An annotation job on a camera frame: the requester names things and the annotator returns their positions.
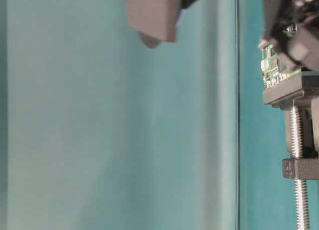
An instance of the teal backdrop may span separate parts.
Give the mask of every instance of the teal backdrop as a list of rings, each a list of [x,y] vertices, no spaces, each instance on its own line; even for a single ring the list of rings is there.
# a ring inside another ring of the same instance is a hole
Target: teal backdrop
[[[288,158],[284,114],[263,105],[262,0],[239,0],[240,229],[296,229],[294,182],[282,177]],[[311,229],[319,228],[319,182],[308,181]]]

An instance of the threaded rod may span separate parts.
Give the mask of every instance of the threaded rod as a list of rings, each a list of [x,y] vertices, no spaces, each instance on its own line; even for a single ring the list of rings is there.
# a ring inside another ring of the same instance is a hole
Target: threaded rod
[[[298,107],[290,110],[290,130],[292,137],[292,157],[299,159],[304,156],[302,123]],[[309,230],[308,193],[306,180],[295,180],[297,230]]]

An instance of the vertical black line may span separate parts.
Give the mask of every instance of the vertical black line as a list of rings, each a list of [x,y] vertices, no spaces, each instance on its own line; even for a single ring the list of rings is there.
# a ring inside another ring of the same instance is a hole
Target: vertical black line
[[[236,230],[240,230],[240,25],[239,0],[235,0],[236,18]]]
[[[0,229],[7,229],[7,0],[0,0]]]

